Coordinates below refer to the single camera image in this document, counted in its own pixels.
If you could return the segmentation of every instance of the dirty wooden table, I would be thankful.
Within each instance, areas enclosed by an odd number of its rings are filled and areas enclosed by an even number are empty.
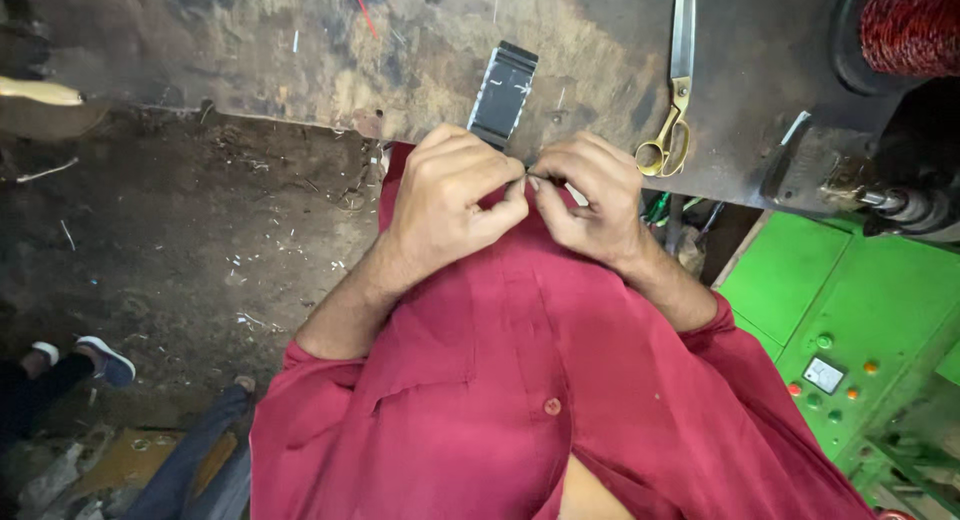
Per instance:
[[[501,39],[539,55],[507,152],[580,129],[632,152],[666,117],[673,0],[30,0],[54,80],[91,96],[417,141],[463,125]],[[801,110],[879,133],[900,98],[834,77],[836,0],[697,0],[683,173],[648,186],[763,206],[766,158]]]

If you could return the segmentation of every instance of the wrist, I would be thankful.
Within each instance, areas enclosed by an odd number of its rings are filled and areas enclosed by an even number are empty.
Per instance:
[[[669,258],[650,232],[640,222],[636,225],[636,237],[616,259],[607,264],[629,283],[638,284],[654,276],[663,266],[664,257]]]
[[[397,299],[422,280],[389,230],[378,236],[364,260],[372,296]]]

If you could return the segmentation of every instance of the shirt button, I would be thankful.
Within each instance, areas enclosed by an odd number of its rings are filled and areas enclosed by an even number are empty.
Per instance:
[[[546,411],[546,414],[557,416],[560,414],[562,406],[560,405],[560,400],[556,398],[551,398],[543,403],[543,410]]]

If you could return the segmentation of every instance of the jeans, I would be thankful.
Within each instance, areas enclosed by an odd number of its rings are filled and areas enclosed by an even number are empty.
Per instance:
[[[0,361],[0,456],[26,437],[34,420],[78,382],[93,374],[93,361],[68,354],[36,379],[11,360]]]
[[[246,436],[210,480],[191,500],[197,468],[220,435],[247,411],[249,396],[235,384],[190,428],[156,471],[147,487],[126,510],[129,520],[236,520],[250,499],[250,445]]]

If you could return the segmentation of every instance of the green machine panel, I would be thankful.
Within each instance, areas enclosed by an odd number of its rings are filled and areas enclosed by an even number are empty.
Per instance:
[[[756,325],[751,323],[749,319],[739,314],[736,310],[733,311],[733,321],[740,329],[750,332],[750,334],[760,342],[763,349],[770,355],[770,358],[772,358],[774,362],[777,362],[780,354],[784,352],[784,346],[766,335],[763,330],[760,330]]]
[[[958,350],[944,359],[942,340],[931,341],[960,311],[954,253],[778,212],[718,290],[784,384],[796,385],[798,409],[831,459],[862,437],[911,368],[936,357],[945,377],[958,370]]]
[[[850,239],[800,216],[773,214],[718,290],[755,329],[785,346]]]

